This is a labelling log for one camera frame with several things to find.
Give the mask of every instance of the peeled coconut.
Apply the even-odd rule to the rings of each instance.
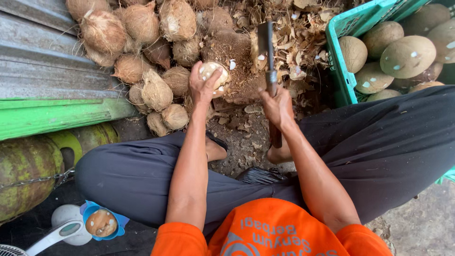
[[[166,70],[171,68],[171,45],[164,39],[143,47],[144,55],[153,63],[160,64]]]
[[[424,5],[405,19],[403,29],[407,36],[425,36],[437,25],[448,20],[450,20],[449,8],[441,4]]]
[[[106,0],[66,0],[66,7],[73,19],[78,22],[90,10],[111,10]]]
[[[391,42],[402,37],[404,37],[404,32],[401,25],[395,21],[386,21],[370,29],[362,41],[367,47],[368,57],[379,59]]]
[[[401,95],[401,93],[398,91],[385,89],[380,92],[371,94],[368,97],[367,102],[393,98],[393,97],[400,96],[400,95]]]
[[[124,54],[117,59],[114,68],[115,73],[112,76],[118,77],[122,82],[133,84],[138,83],[142,79],[142,74],[152,67],[141,56]]]
[[[436,47],[436,61],[455,62],[455,19],[435,27],[427,36]]]
[[[423,82],[423,83],[418,84],[418,85],[414,86],[413,88],[411,88],[409,90],[409,93],[420,91],[420,90],[423,90],[423,89],[426,89],[426,88],[429,88],[429,87],[441,86],[441,85],[444,85],[444,84],[441,83],[441,82],[437,82],[437,81],[435,81],[435,82]]]
[[[105,209],[95,211],[86,221],[87,232],[98,237],[110,236],[117,230],[117,226],[114,215]]]
[[[355,86],[357,91],[372,94],[387,88],[394,78],[382,72],[379,62],[371,62],[365,64],[365,66],[355,74],[355,80],[357,82],[357,85]]]
[[[189,117],[186,110],[179,104],[171,104],[161,113],[163,123],[171,130],[178,130],[188,123]]]
[[[173,67],[166,71],[162,78],[175,96],[183,96],[188,91],[190,72],[184,67]]]
[[[131,5],[126,9],[125,25],[130,36],[141,43],[154,43],[160,38],[155,1],[147,5]]]
[[[153,69],[142,75],[145,85],[142,90],[142,99],[148,107],[161,111],[172,103],[171,88]]]
[[[198,36],[195,36],[188,41],[174,42],[174,45],[172,46],[174,60],[184,67],[192,67],[199,60],[201,54],[200,42],[201,39]]]
[[[168,41],[188,40],[196,33],[196,15],[185,0],[166,0],[160,7],[160,26]]]
[[[436,58],[433,43],[423,36],[405,36],[392,42],[381,56],[381,69],[395,78],[411,78],[427,69]]]
[[[161,114],[152,112],[147,116],[147,125],[159,137],[166,136],[169,129],[164,125]]]
[[[88,11],[82,18],[82,38],[96,51],[117,54],[126,44],[126,31],[115,15],[110,12]]]
[[[367,47],[359,38],[353,36],[343,36],[338,42],[348,72],[357,73],[367,61]]]

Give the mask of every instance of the chain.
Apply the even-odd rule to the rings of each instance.
[[[32,183],[35,183],[35,182],[42,182],[42,181],[48,181],[48,180],[51,180],[51,179],[59,179],[61,177],[63,177],[60,182],[58,182],[57,184],[55,184],[54,186],[54,189],[57,188],[58,186],[62,185],[63,183],[65,183],[67,180],[68,180],[68,176],[71,174],[71,173],[74,173],[74,167],[68,169],[66,172],[62,173],[62,174],[55,174],[53,176],[48,176],[48,177],[39,177],[39,178],[36,178],[36,179],[29,179],[29,180],[21,180],[21,181],[16,181],[16,182],[13,182],[13,183],[10,183],[10,184],[0,184],[0,189],[6,189],[6,188],[11,188],[11,187],[18,187],[18,186],[22,186],[22,185],[27,185],[27,184],[32,184]]]

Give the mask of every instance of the orange shirt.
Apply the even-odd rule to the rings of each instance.
[[[158,230],[152,256],[390,256],[386,244],[362,225],[336,235],[297,205],[274,198],[234,208],[207,243],[186,223]]]

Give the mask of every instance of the plastic crate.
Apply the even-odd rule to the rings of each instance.
[[[342,36],[359,37],[374,25],[386,20],[399,22],[430,2],[449,7],[452,11],[452,17],[454,16],[455,8],[452,0],[373,0],[341,13],[330,20],[325,33],[327,35],[329,63],[331,64],[330,70],[335,84],[334,97],[337,107],[358,103],[354,91],[357,83],[354,74],[346,69],[338,38]],[[455,63],[445,64],[438,80],[446,84],[455,84],[453,71],[450,72],[449,69],[455,70]]]

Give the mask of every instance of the brown coconut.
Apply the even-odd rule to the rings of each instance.
[[[161,113],[163,123],[171,130],[178,130],[188,123],[189,117],[186,110],[179,104],[171,104]]]
[[[89,11],[82,18],[82,38],[94,50],[112,55],[123,50],[126,31],[115,15],[110,12]]]
[[[144,88],[144,82],[133,84],[130,87],[130,92],[128,93],[131,104],[133,104],[139,113],[147,115],[152,112],[152,110],[144,103],[142,100],[142,90]]]
[[[163,118],[158,112],[152,112],[147,116],[147,125],[159,137],[166,136],[169,129],[164,125]]]
[[[118,77],[122,82],[133,84],[138,83],[142,79],[142,74],[152,67],[141,56],[124,54],[117,59],[114,68],[115,73],[112,76]]]
[[[155,1],[147,5],[131,5],[126,9],[125,25],[130,36],[141,43],[154,43],[160,38]]]
[[[143,47],[144,55],[153,63],[160,64],[166,70],[171,68],[171,45],[164,39]]]
[[[200,57],[201,39],[198,36],[189,39],[188,41],[174,42],[172,53],[174,60],[184,67],[192,67]]]
[[[73,19],[78,22],[90,10],[111,11],[106,0],[66,0],[66,7]]]
[[[142,99],[148,107],[161,111],[172,103],[171,88],[153,69],[142,75],[145,85],[142,90]]]
[[[190,72],[184,67],[173,67],[166,71],[162,78],[175,96],[181,97],[188,91]]]
[[[160,7],[160,26],[168,41],[188,40],[196,33],[196,15],[185,0],[167,0]]]

